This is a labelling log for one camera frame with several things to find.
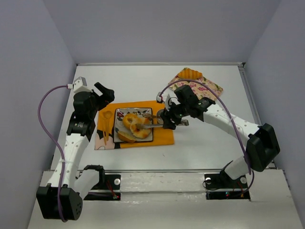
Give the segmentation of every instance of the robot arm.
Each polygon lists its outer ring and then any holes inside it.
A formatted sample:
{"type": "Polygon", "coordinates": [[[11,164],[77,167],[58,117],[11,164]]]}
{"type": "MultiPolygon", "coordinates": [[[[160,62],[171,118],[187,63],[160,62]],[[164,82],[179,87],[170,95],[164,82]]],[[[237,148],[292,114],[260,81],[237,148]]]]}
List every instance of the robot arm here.
{"type": "Polygon", "coordinates": [[[47,185],[39,187],[36,192],[45,219],[60,219],[60,205],[57,200],[57,193],[60,191],[59,198],[65,220],[77,220],[81,214],[82,200],[94,185],[105,182],[105,172],[102,166],[87,166],[82,175],[78,179],[76,178],[81,157],[95,129],[94,118],[99,110],[114,100],[113,90],[103,87],[100,83],[96,83],[94,86],[102,92],[101,96],[89,89],[82,77],[68,85],[69,89],[73,89],[75,95],[74,112],[69,121],[64,147],[64,160],[58,162],[47,185]]]}
{"type": "MultiPolygon", "coordinates": [[[[174,93],[180,104],[171,102],[170,97],[165,93],[157,96],[157,102],[165,103],[165,109],[161,113],[163,128],[174,130],[183,117],[191,116],[210,123],[237,138],[231,119],[219,105],[215,104],[215,101],[205,97],[199,100],[188,85],[177,88],[174,93]]],[[[269,124],[259,126],[233,114],[231,116],[241,141],[246,147],[251,169],[262,172],[280,152],[273,127],[269,124]]],[[[242,156],[222,169],[217,182],[220,186],[224,186],[226,182],[236,180],[247,173],[248,166],[242,156]]]]}

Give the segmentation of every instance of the floral cloth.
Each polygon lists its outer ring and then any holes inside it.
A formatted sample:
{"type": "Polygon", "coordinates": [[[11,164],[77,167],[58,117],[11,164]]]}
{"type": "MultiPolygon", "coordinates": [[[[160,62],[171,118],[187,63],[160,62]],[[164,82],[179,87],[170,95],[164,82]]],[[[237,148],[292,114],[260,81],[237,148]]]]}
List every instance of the floral cloth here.
{"type": "MultiPolygon", "coordinates": [[[[175,81],[178,81],[178,80],[181,80],[181,78],[177,75],[168,84],[170,84],[172,82],[175,82],[175,81]]],[[[199,82],[204,83],[205,85],[207,85],[218,96],[220,96],[221,93],[224,91],[222,87],[220,87],[219,85],[215,84],[214,82],[208,80],[204,76],[196,79],[196,81],[199,81],[199,82]]],[[[185,81],[185,82],[178,82],[178,83],[175,83],[172,86],[170,86],[170,88],[174,91],[178,87],[181,87],[182,85],[185,85],[185,84],[189,85],[192,88],[193,92],[197,95],[198,99],[202,99],[203,97],[208,97],[208,98],[210,98],[212,100],[216,100],[216,97],[208,89],[206,89],[205,87],[201,86],[198,83],[187,82],[187,81],[185,81]]]]}

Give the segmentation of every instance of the white wall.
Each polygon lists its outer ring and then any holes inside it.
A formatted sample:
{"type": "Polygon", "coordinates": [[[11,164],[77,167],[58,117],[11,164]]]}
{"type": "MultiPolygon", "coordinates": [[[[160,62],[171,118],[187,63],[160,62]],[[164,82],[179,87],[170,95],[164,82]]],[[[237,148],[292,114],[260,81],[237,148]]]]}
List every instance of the white wall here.
{"type": "Polygon", "coordinates": [[[280,0],[44,0],[77,63],[245,62],[280,0]]]}
{"type": "MultiPolygon", "coordinates": [[[[75,72],[41,0],[0,1],[0,228],[27,228],[42,170],[54,144],[37,119],[42,96],[70,82],[75,72]]],[[[46,100],[43,120],[58,134],[68,93],[46,100]]]]}
{"type": "Polygon", "coordinates": [[[285,170],[305,226],[305,1],[283,0],[246,64],[263,122],[274,126],[285,170]]]}

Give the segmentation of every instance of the plate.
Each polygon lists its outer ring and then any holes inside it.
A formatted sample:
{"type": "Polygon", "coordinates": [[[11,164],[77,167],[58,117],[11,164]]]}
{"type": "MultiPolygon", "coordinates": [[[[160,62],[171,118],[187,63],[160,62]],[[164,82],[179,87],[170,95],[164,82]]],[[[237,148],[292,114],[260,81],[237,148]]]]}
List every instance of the plate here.
{"type": "MultiPolygon", "coordinates": [[[[127,114],[137,114],[139,118],[143,118],[142,114],[146,113],[146,114],[152,114],[153,110],[151,107],[141,107],[141,108],[137,108],[137,107],[128,107],[128,108],[118,108],[115,110],[115,116],[114,116],[114,135],[113,135],[113,142],[114,143],[120,143],[120,142],[124,142],[122,140],[119,139],[118,136],[118,131],[124,131],[126,133],[132,134],[132,132],[130,131],[130,129],[127,129],[124,124],[123,124],[123,118],[125,115],[127,114]]],[[[148,135],[147,138],[145,139],[141,139],[141,138],[137,138],[137,142],[151,142],[153,141],[153,128],[151,133],[148,135]]]]}

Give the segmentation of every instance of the bread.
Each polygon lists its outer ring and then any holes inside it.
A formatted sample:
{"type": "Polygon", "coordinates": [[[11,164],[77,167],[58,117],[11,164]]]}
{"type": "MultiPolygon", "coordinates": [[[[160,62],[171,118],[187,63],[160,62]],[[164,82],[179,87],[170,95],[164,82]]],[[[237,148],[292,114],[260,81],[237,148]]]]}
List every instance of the bread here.
{"type": "Polygon", "coordinates": [[[137,139],[129,133],[119,130],[118,137],[121,141],[134,143],[137,139]]]}

